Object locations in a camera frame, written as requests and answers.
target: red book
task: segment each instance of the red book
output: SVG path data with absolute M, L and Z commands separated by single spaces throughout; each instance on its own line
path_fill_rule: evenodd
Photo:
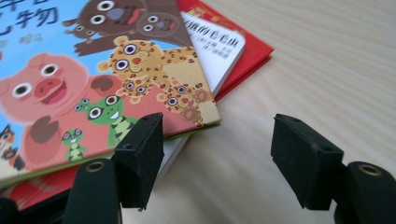
M 246 39 L 246 45 L 243 54 L 236 63 L 233 71 L 228 75 L 224 81 L 219 93 L 215 96 L 218 101 L 228 92 L 233 90 L 245 79 L 250 77 L 255 71 L 267 63 L 271 57 L 270 54 L 274 49 L 261 41 L 256 36 L 252 35 L 242 27 L 233 23 L 215 9 L 209 7 L 199 0 L 177 0 L 181 10 L 190 13 L 191 15 L 203 18 L 208 21 L 225 26 L 231 30 L 238 31 Z

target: cartoon eye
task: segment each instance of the cartoon eye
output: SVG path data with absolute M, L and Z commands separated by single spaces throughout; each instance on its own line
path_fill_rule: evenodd
M 126 84 L 125 87 L 126 87 L 126 89 L 131 90 L 131 89 L 134 88 L 134 83 L 133 83 L 133 82 L 130 82 L 130 83 Z
M 75 136 L 79 136 L 82 134 L 82 131 L 80 129 L 75 130 Z
M 84 98 L 81 100 L 81 102 L 85 105 L 90 102 L 90 99 Z
M 97 9 L 99 11 L 108 11 L 111 8 L 114 7 L 114 2 L 113 1 L 103 1 L 101 3 L 98 4 Z
M 54 63 L 47 64 L 41 69 L 41 76 L 50 77 L 55 74 L 56 71 L 58 71 L 58 65 Z
M 65 133 L 64 137 L 62 138 L 63 140 L 67 140 L 71 137 L 72 135 L 70 133 Z
M 145 26 L 143 27 L 143 30 L 144 30 L 144 31 L 151 31 L 153 28 L 154 28 L 154 27 L 153 27 L 152 25 L 145 25 Z
M 186 88 L 185 87 L 177 87 L 177 92 L 180 94 L 183 94 L 184 92 L 186 92 Z
M 119 98 L 117 96 L 108 96 L 106 98 L 106 104 L 107 105 L 114 105 L 118 100 L 119 100 Z
M 129 65 L 128 61 L 126 60 L 119 60 L 116 62 L 116 69 L 119 71 L 124 70 L 125 68 L 127 68 Z
M 85 33 L 86 35 L 94 35 L 95 31 L 87 31 L 87 33 Z
M 75 111 L 79 111 L 81 108 L 82 108 L 81 105 L 76 105 L 76 106 L 75 106 Z
M 103 16 L 103 15 L 96 15 L 96 16 L 93 16 L 93 17 L 91 18 L 91 23 L 92 23 L 92 24 L 95 24 L 95 25 L 98 25 L 98 24 L 103 23 L 105 20 L 106 20 L 106 17 L 105 17 L 105 16 Z
M 169 105 L 176 105 L 177 104 L 177 98 L 176 97 L 171 97 L 168 99 L 168 104 Z
M 102 115 L 102 109 L 95 107 L 90 111 L 90 119 L 97 119 Z
M 21 98 L 25 96 L 32 90 L 32 85 L 30 83 L 24 82 L 14 88 L 12 91 L 12 96 Z
M 150 16 L 150 17 L 148 17 L 148 21 L 149 21 L 149 22 L 156 22 L 156 21 L 158 21 L 158 17 L 156 17 L 156 16 Z
M 139 88 L 137 88 L 137 90 L 136 90 L 137 92 L 139 92 L 139 93 L 143 93 L 143 92 L 145 92 L 146 91 L 146 88 L 145 87 L 143 87 L 143 86 L 141 86 L 141 87 L 139 87 Z
M 134 54 L 136 53 L 137 47 L 136 45 L 127 45 L 124 48 L 124 53 L 126 54 Z
M 76 31 L 82 31 L 82 30 L 84 30 L 84 26 L 78 26 L 78 27 L 76 27 Z

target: light wood surface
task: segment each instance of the light wood surface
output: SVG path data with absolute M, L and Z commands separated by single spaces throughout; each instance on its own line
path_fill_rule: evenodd
M 302 209 L 270 156 L 276 113 L 303 120 L 396 176 L 396 1 L 205 0 L 276 50 L 219 102 L 222 125 L 193 135 L 124 223 L 334 223 Z

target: cartoon frog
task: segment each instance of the cartoon frog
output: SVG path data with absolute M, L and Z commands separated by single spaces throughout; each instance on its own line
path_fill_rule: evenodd
M 124 102 L 117 95 L 110 95 L 99 102 L 90 104 L 84 99 L 76 105 L 77 112 L 85 112 L 87 119 L 97 125 L 109 125 L 107 145 L 115 147 L 134 127 L 138 119 L 122 115 Z
M 87 148 L 82 147 L 79 142 L 83 138 L 82 130 L 80 129 L 71 129 L 64 134 L 62 138 L 62 143 L 69 147 L 65 159 L 69 161 L 77 161 L 83 158 L 83 152 L 87 150 Z

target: stack of books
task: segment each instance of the stack of books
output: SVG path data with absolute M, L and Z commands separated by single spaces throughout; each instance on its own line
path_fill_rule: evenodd
M 164 114 L 161 178 L 191 133 L 220 123 L 216 101 L 273 51 L 198 0 L 0 7 L 0 185 L 20 209 L 69 190 L 79 164 L 111 155 L 154 112 Z

